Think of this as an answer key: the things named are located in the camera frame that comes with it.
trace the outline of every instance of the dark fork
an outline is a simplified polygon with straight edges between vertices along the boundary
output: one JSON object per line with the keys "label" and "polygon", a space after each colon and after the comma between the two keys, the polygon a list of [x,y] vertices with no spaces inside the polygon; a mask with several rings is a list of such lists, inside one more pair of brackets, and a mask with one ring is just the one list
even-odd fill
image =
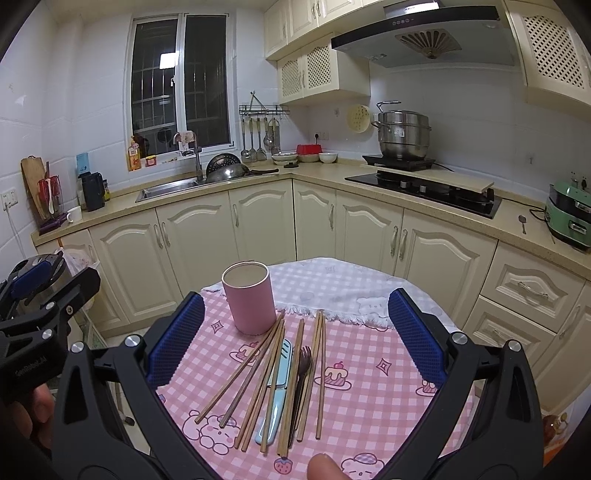
{"label": "dark fork", "polygon": [[309,346],[302,347],[300,351],[300,362],[297,368],[297,384],[295,386],[294,404],[292,405],[291,412],[291,425],[290,425],[290,441],[288,448],[291,448],[291,444],[294,441],[294,433],[296,432],[297,416],[300,414],[299,406],[301,395],[304,390],[304,380],[306,379],[306,373],[310,369],[312,363],[312,351]]}

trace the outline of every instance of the window pane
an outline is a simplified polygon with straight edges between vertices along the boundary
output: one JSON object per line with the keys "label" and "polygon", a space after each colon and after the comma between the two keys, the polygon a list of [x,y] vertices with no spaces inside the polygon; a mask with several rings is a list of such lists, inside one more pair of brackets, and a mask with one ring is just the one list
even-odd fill
{"label": "window pane", "polygon": [[176,52],[177,20],[138,24],[131,61],[131,122],[142,158],[178,150],[174,66],[160,69],[161,56]]}
{"label": "window pane", "polygon": [[230,143],[225,16],[187,17],[184,72],[187,129],[201,147]]}

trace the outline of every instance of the pot lid handle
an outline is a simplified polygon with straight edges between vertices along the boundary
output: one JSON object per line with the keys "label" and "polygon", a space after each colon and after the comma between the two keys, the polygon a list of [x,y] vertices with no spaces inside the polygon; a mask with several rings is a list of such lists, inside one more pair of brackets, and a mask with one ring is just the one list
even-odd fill
{"label": "pot lid handle", "polygon": [[378,103],[376,103],[376,106],[379,108],[379,111],[380,112],[384,113],[384,111],[382,110],[382,105],[383,104],[390,105],[390,104],[398,104],[398,103],[402,103],[402,102],[399,102],[398,100],[386,100],[384,102],[378,102]]}

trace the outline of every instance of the window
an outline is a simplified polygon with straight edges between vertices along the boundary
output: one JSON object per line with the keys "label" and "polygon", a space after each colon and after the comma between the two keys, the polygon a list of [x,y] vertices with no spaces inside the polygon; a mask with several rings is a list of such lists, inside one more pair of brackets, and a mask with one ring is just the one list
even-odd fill
{"label": "window", "polygon": [[131,134],[141,157],[178,151],[192,130],[205,152],[232,144],[226,15],[136,20],[132,32]]}

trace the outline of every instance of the cup rim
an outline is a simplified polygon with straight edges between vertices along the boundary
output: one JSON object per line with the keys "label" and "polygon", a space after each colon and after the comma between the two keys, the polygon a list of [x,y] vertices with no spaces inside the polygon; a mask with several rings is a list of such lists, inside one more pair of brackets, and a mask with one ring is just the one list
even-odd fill
{"label": "cup rim", "polygon": [[[263,267],[265,269],[265,277],[261,281],[254,283],[253,285],[247,285],[246,287],[235,287],[234,285],[230,285],[229,283],[227,283],[226,282],[226,274],[230,270],[233,270],[234,268],[238,268],[238,267],[243,267],[244,265],[257,265],[259,267]],[[227,285],[228,287],[231,287],[231,288],[239,288],[239,289],[252,288],[252,287],[256,287],[256,286],[260,285],[261,283],[266,281],[267,278],[269,278],[269,268],[264,263],[255,262],[254,260],[248,260],[245,262],[235,263],[233,265],[230,265],[227,269],[225,269],[224,272],[222,273],[222,284]]]}

